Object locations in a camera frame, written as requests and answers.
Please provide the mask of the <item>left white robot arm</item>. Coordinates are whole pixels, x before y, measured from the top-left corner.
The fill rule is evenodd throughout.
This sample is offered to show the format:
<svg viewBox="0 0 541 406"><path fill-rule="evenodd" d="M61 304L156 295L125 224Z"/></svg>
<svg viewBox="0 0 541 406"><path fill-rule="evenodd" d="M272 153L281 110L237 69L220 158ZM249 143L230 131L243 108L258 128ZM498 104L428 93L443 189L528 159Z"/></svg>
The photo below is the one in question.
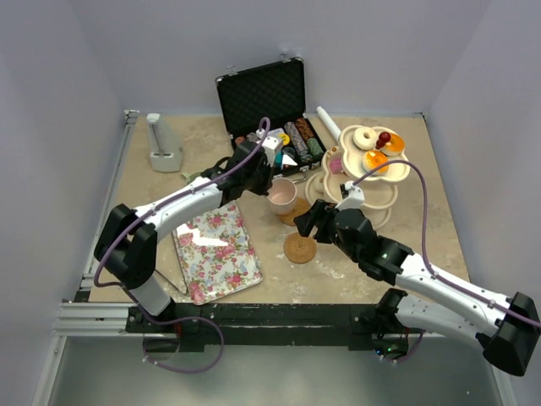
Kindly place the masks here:
<svg viewBox="0 0 541 406"><path fill-rule="evenodd" d="M157 332L169 330L175 321L172 298L157 282L157 246L180 225L238 199L243 192L267 195L271 186L280 142L267 138L238 146L233 155L207 168L194 181L160 200L131 209L114 207L96 243L99 262L94 284L108 270L128 296L143 309L145 321Z"/></svg>

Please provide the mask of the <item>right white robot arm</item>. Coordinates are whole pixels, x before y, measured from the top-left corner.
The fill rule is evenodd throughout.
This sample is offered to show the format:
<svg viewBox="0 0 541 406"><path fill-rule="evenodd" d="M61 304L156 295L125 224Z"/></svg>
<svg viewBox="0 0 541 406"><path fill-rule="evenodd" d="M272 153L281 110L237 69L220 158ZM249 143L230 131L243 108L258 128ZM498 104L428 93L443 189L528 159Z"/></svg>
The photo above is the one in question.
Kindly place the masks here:
<svg viewBox="0 0 541 406"><path fill-rule="evenodd" d="M432 266L424 255L377 234L359 209L339 210L317 200L294 223L301 236L335 245L368 277L421 294L461 316L490 364L525 375L540 339L538 311L526 294L490 292Z"/></svg>

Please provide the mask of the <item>floral serving tray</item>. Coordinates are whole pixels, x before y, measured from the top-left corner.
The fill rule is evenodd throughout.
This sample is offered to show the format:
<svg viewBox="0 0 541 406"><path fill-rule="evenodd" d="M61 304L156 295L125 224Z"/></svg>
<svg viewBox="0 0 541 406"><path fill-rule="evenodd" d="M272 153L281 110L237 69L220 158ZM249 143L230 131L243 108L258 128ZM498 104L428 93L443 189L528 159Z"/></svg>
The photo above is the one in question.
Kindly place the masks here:
<svg viewBox="0 0 541 406"><path fill-rule="evenodd" d="M263 280L260 260L235 202L194 217L172 236L195 305L252 288Z"/></svg>

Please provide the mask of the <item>green ceramic cup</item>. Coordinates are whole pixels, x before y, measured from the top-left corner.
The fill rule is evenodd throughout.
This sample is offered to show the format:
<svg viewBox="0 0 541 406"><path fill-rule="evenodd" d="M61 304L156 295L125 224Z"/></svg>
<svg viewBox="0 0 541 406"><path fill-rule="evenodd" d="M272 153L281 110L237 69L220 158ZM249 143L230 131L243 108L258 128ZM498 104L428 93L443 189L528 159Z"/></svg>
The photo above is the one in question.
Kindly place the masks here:
<svg viewBox="0 0 541 406"><path fill-rule="evenodd" d="M194 172L194 173L186 173L182 172L181 177L183 178L184 182L186 184L191 184L195 179L197 179L200 176L201 172Z"/></svg>

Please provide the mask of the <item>woven rattan coaster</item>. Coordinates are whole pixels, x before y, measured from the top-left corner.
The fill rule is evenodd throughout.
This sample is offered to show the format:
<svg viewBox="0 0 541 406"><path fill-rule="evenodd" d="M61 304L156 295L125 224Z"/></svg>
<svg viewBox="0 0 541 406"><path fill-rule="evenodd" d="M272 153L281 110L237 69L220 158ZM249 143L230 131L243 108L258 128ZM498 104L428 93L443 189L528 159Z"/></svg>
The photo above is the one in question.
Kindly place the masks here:
<svg viewBox="0 0 541 406"><path fill-rule="evenodd" d="M288 225L288 226L294 226L295 222L294 219L296 217L302 216L310 209L310 204L302 197L298 197L297 202L293 209L288 212L287 214L279 215L278 219Z"/></svg>
<svg viewBox="0 0 541 406"><path fill-rule="evenodd" d="M306 264L315 258L317 247L312 238L292 233L285 238L283 250L286 258L292 263Z"/></svg>

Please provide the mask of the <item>white glazed donut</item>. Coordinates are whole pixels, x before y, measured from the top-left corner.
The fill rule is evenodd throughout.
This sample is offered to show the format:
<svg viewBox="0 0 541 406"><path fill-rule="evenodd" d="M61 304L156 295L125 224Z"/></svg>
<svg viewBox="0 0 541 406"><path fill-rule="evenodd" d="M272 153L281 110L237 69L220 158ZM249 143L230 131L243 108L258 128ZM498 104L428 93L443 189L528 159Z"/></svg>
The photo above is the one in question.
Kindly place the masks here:
<svg viewBox="0 0 541 406"><path fill-rule="evenodd" d="M324 187L324 178L319 177L314 181L314 189L317 193L324 195L325 194L325 187Z"/></svg>
<svg viewBox="0 0 541 406"><path fill-rule="evenodd" d="M379 139L378 133L370 127L357 127L352 136L352 141L362 151L373 150Z"/></svg>

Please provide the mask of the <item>cream three-tier cake stand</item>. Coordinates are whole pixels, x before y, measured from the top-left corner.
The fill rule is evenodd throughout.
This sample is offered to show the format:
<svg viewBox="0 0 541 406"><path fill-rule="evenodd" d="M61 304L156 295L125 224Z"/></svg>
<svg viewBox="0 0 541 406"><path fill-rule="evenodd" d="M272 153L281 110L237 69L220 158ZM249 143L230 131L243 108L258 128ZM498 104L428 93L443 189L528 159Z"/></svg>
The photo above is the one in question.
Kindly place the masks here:
<svg viewBox="0 0 541 406"><path fill-rule="evenodd" d="M337 203L342 199L340 185L350 180L355 181L366 174L362 166L363 154L366 151L357 148L352 141L353 132L357 127L363 127L363 125L351 125L342 131L336 145L339 148L336 154L330 155L329 150L324 154L321 161L321 171L313 175L304 188L305 199L308 203L313 204L318 199ZM385 137L388 135L382 135L382 133L398 134L386 127L370 128L373 128L379 136L374 150L380 151L386 142ZM332 174L329 169L329 161L335 157L342 159L342 173ZM397 184L405 180L410 173L410 167L404 163L407 160L405 150L401 155L387 157L389 166L371 174L358 185L362 189L365 199L361 210L376 230L385 226L390 220L391 207L398 198ZM317 193L314 189L314 181L319 177L324 178L324 195Z"/></svg>

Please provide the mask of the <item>orange glazed donut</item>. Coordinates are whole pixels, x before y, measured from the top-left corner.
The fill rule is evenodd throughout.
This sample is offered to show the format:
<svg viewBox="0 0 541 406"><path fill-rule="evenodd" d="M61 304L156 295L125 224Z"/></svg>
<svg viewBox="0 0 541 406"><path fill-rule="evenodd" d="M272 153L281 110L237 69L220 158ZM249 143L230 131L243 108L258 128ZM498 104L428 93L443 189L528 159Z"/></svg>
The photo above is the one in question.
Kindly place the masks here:
<svg viewBox="0 0 541 406"><path fill-rule="evenodd" d="M385 137L386 142L380 150L387 156L401 155L405 150L405 141L403 138L395 133L382 133L382 135L384 134L388 136Z"/></svg>

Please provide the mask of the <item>pink wafer sweet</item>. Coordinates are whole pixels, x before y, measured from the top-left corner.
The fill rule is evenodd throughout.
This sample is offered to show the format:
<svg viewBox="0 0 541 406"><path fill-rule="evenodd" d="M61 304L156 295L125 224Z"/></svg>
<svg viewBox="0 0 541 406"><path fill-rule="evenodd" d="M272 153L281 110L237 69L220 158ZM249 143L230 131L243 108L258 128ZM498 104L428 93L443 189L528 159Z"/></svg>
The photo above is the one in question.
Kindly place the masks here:
<svg viewBox="0 0 541 406"><path fill-rule="evenodd" d="M342 173L342 159L340 157L331 158L329 161L329 169L332 174Z"/></svg>

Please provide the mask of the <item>pink ceramic cup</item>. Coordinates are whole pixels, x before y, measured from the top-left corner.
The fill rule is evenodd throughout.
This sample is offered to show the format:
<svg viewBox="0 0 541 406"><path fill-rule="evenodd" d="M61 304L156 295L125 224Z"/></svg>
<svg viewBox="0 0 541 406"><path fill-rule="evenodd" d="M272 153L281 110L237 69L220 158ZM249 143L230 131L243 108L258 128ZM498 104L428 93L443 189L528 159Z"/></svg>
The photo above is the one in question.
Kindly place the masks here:
<svg viewBox="0 0 541 406"><path fill-rule="evenodd" d="M272 213L279 216L290 213L298 201L295 183L288 178L273 179L267 200Z"/></svg>

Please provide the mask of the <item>metal tongs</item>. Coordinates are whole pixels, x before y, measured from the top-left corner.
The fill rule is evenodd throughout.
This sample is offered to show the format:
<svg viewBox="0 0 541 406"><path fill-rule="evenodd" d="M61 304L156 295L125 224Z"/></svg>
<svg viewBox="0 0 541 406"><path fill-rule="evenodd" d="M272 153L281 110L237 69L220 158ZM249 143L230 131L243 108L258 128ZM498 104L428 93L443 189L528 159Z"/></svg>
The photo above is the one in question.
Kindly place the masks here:
<svg viewBox="0 0 541 406"><path fill-rule="evenodd" d="M188 289L185 288L182 290L179 286L177 286L175 283L173 283L167 276L165 276L162 272L159 272L158 270L155 270L155 272L163 278L174 290L179 292L181 295L186 296L188 295Z"/></svg>

